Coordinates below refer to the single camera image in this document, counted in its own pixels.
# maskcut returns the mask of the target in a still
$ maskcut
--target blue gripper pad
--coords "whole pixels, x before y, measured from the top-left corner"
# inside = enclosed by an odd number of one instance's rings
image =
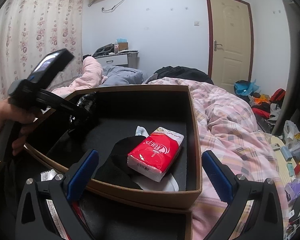
[[[92,150],[68,184],[67,200],[69,203],[80,199],[98,164],[99,154],[96,150]]]
[[[202,153],[202,167],[221,201],[230,204],[233,200],[232,185],[223,173],[223,164],[212,151]]]

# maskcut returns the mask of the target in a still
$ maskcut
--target bottle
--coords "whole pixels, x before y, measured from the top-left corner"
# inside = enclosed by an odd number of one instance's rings
[[[119,52],[119,43],[117,40],[114,43],[114,53],[117,54]]]

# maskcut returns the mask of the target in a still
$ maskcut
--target door handle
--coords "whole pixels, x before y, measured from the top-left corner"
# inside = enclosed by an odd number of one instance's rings
[[[222,44],[217,44],[217,41],[215,40],[214,41],[214,51],[217,51],[217,45],[220,45],[221,47],[223,47]]]

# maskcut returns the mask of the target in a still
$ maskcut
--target red tissue package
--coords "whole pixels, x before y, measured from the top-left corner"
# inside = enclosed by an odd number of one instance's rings
[[[183,139],[182,134],[159,127],[128,154],[127,165],[160,182],[178,156]]]

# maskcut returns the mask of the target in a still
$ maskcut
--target beige door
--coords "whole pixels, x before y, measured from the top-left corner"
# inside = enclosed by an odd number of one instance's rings
[[[234,83],[248,80],[249,76],[252,37],[248,6],[236,0],[210,1],[213,23],[211,79],[216,86],[234,93]]]

